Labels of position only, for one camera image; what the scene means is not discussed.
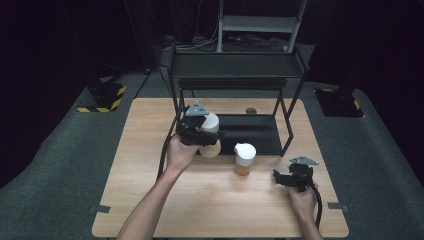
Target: upper shelf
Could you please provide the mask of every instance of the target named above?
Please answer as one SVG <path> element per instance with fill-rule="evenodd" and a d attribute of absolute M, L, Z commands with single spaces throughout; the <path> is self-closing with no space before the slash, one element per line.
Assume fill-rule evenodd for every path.
<path fill-rule="evenodd" d="M 292 33 L 296 23 L 295 17 L 257 17 L 231 16 L 223 17 L 224 31 L 280 32 Z"/>

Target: light wood surface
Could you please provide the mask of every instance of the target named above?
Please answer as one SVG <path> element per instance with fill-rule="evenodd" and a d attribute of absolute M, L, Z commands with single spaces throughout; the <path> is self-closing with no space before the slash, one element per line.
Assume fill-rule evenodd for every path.
<path fill-rule="evenodd" d="M 275 99 L 199 99 L 211 112 L 245 113 L 253 107 L 270 114 Z M 286 106 L 291 99 L 286 99 Z M 193 99 L 186 99 L 192 104 Z M 170 98 L 139 98 L 132 103 L 92 232 L 114 237 L 136 204 L 154 184 L 163 142 L 175 116 Z M 281 143 L 288 133 L 281 108 L 276 117 Z M 285 188 L 275 184 L 272 170 L 288 174 L 289 159 L 307 156 L 317 162 L 314 181 L 323 201 L 320 231 L 324 237 L 345 237 L 348 227 L 303 103 L 299 100 L 290 121 L 294 139 L 286 155 L 257 156 L 248 176 L 233 172 L 235 156 L 206 159 L 196 156 L 172 189 L 155 237 L 299 237 L 300 228 Z"/>

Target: black metal frame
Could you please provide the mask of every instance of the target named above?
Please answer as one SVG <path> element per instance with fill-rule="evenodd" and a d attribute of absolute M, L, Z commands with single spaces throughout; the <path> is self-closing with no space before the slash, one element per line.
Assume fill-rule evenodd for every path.
<path fill-rule="evenodd" d="M 287 54 L 285 53 L 284 55 L 291 55 L 293 57 L 296 58 L 297 62 L 299 63 L 299 66 L 301 66 L 303 69 L 301 69 L 302 71 L 302 75 L 301 75 L 301 79 L 300 82 L 297 86 L 296 92 L 294 94 L 294 97 L 292 99 L 292 102 L 290 103 L 290 106 L 287 110 L 284 101 L 283 101 L 283 91 L 284 91 L 284 87 L 285 87 L 285 83 L 287 81 L 288 78 L 295 78 L 295 77 L 299 77 L 299 76 L 271 76 L 269 79 L 271 79 L 271 81 L 265 82 L 268 84 L 265 85 L 261 85 L 260 88 L 258 88 L 257 86 L 253 86 L 253 85 L 249 85 L 249 81 L 251 81 L 251 83 L 256 83 L 258 84 L 258 81 L 261 81 L 262 78 L 267 78 L 266 76 L 258 76 L 256 77 L 250 77 L 248 78 L 247 82 L 246 80 L 242 81 L 238 81 L 236 82 L 236 84 L 234 85 L 226 85 L 226 86 L 218 86 L 216 85 L 207 85 L 208 83 L 213 84 L 214 81 L 223 81 L 223 80 L 234 80 L 234 79 L 242 79 L 243 76 L 231 76 L 231 77 L 223 77 L 220 78 L 219 76 L 217 77 L 209 77 L 206 80 L 206 85 L 207 86 L 200 86 L 200 85 L 196 85 L 195 81 L 193 79 L 189 79 L 189 81 L 187 81 L 187 79 L 184 79 L 184 77 L 179 78 L 180 82 L 184 82 L 183 86 L 179 86 L 179 101 L 177 100 L 177 93 L 176 93 L 176 88 L 175 88 L 175 82 L 174 82 L 174 76 L 173 76 L 173 64 L 174 64 L 174 56 L 177 54 L 176 52 L 176 48 L 175 45 L 172 44 L 171 49 L 170 49 L 170 54 L 169 54 L 169 58 L 168 58 L 168 65 L 167 65 L 167 74 L 168 74 L 168 79 L 169 79 L 169 83 L 170 83 L 170 87 L 171 87 L 171 94 L 172 94 L 172 98 L 173 98 L 173 103 L 174 103 L 174 107 L 175 107 L 175 112 L 177 113 L 178 110 L 180 108 L 185 107 L 185 102 L 184 102 L 184 91 L 185 90 L 220 90 L 220 89 L 239 89 L 239 90 L 252 90 L 252 89 L 256 89 L 256 90 L 273 90 L 273 91 L 277 91 L 278 90 L 278 96 L 277 96 L 277 101 L 274 107 L 274 111 L 272 114 L 261 114 L 261 115 L 240 115 L 240 114 L 225 114 L 225 115 L 219 115 L 220 120 L 221 118 L 227 118 L 229 117 L 234 118 L 234 119 L 238 119 L 240 116 L 249 116 L 249 117 L 270 117 L 274 119 L 274 123 L 275 123 L 275 130 L 276 130 L 276 135 L 278 138 L 278 142 L 279 142 L 279 148 L 281 148 L 281 142 L 280 142 L 280 138 L 279 138 L 279 134 L 278 134 L 278 130 L 276 129 L 276 122 L 275 122 L 275 115 L 277 113 L 278 107 L 279 105 L 281 105 L 281 109 L 284 115 L 284 119 L 286 122 L 286 127 L 288 130 L 288 134 L 289 137 L 286 140 L 286 143 L 284 144 L 284 146 L 281 148 L 281 151 L 279 150 L 278 153 L 274 150 L 268 150 L 265 149 L 264 152 L 258 151 L 257 149 L 257 154 L 263 154 L 263 155 L 274 155 L 274 154 L 279 154 L 281 157 L 284 156 L 284 154 L 286 153 L 288 147 L 290 146 L 293 138 L 294 138 L 294 134 L 293 134 L 293 130 L 291 128 L 291 124 L 290 124 L 290 115 L 293 112 L 294 106 L 296 104 L 297 99 L 299 98 L 300 92 L 302 90 L 302 87 L 304 85 L 304 82 L 306 81 L 306 77 L 307 77 L 307 73 L 309 72 L 309 67 L 307 66 L 307 64 L 303 61 L 303 59 L 301 58 L 301 56 L 299 54 L 297 54 L 297 49 L 294 49 L 293 53 L 291 54 Z M 255 133 L 252 134 L 254 137 L 260 137 L 258 134 L 255 135 Z M 221 154 L 234 154 L 234 151 L 221 151 Z"/>

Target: lower shelf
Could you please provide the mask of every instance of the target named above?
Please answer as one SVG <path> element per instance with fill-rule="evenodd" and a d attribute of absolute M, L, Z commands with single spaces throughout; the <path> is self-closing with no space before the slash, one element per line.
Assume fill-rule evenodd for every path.
<path fill-rule="evenodd" d="M 257 155 L 280 155 L 281 142 L 272 115 L 219 115 L 219 130 L 227 130 L 221 139 L 222 155 L 235 155 L 237 143 L 250 143 Z"/>

